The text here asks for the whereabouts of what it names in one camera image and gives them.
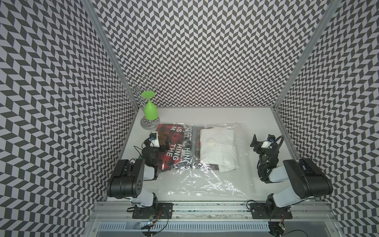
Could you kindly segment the white shirt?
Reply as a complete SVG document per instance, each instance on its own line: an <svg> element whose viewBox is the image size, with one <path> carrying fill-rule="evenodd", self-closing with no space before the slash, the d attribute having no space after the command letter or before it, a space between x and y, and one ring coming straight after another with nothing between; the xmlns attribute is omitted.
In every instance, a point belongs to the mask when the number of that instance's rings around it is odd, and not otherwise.
<svg viewBox="0 0 379 237"><path fill-rule="evenodd" d="M215 138L215 145L207 144L208 138ZM219 172L228 172L239 168L235 131L225 127L213 127L200 131L200 159L205 164L219 166Z"/></svg>

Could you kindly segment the plaid flannel shirt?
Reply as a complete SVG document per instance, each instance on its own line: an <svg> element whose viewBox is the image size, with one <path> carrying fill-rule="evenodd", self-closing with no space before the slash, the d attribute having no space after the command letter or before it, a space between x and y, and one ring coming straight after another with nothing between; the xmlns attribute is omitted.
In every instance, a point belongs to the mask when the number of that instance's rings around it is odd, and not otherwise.
<svg viewBox="0 0 379 237"><path fill-rule="evenodd" d="M209 170L219 170L219 166L215 164L205 164L201 162L200 159L200 131L202 129L207 129L204 126L193 126L192 127L192 140L191 140L191 160L192 168L194 169L209 169Z"/></svg>

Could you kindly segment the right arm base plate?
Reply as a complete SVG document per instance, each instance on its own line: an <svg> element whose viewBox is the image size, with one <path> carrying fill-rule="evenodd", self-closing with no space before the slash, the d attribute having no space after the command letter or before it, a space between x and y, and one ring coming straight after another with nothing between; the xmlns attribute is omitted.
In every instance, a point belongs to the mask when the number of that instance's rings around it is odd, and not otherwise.
<svg viewBox="0 0 379 237"><path fill-rule="evenodd" d="M275 205L272 207L267 206L263 203L249 203L249 208L252 214L253 219L293 219L290 207L281 207L278 208Z"/></svg>

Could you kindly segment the clear plastic vacuum bag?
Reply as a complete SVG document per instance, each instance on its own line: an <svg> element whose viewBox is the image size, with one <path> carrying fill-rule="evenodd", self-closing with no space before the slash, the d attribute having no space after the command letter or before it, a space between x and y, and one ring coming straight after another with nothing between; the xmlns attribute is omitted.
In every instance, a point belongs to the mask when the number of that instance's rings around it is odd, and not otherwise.
<svg viewBox="0 0 379 237"><path fill-rule="evenodd" d="M167 150L149 187L169 197L235 197L255 194L246 127L241 123L164 123L157 127Z"/></svg>

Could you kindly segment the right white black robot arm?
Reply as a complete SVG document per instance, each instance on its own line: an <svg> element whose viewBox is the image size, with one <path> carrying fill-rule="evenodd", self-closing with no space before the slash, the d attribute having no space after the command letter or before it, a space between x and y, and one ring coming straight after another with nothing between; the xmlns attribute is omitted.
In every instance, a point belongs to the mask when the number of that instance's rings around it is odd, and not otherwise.
<svg viewBox="0 0 379 237"><path fill-rule="evenodd" d="M267 197L265 211L269 214L284 210L308 198L322 197L333 192L331 180L312 161L312 159L284 160L279 166L279 150L284 142L281 135L269 134L264 141L253 136L250 147L259 155L257 172L259 179L266 184L289 181L290 185Z"/></svg>

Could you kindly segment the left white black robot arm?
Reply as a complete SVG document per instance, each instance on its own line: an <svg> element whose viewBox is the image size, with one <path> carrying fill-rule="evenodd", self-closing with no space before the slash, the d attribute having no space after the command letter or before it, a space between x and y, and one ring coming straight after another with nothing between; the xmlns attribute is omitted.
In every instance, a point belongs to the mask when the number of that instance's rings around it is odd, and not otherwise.
<svg viewBox="0 0 379 237"><path fill-rule="evenodd" d="M167 142L159 147L136 148L137 159L119 160L108 180L107 196L126 198L138 208L157 211L157 196L145 189L143 183L157 179L159 154L168 148Z"/></svg>

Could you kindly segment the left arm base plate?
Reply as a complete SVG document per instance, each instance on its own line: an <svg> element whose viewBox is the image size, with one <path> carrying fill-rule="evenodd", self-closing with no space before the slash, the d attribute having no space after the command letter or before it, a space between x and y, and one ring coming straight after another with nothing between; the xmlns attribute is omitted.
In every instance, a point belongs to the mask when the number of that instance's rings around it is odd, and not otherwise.
<svg viewBox="0 0 379 237"><path fill-rule="evenodd" d="M159 219L171 219L173 203L159 202L151 207L139 207L135 205L132 212L133 219L149 219L151 216Z"/></svg>

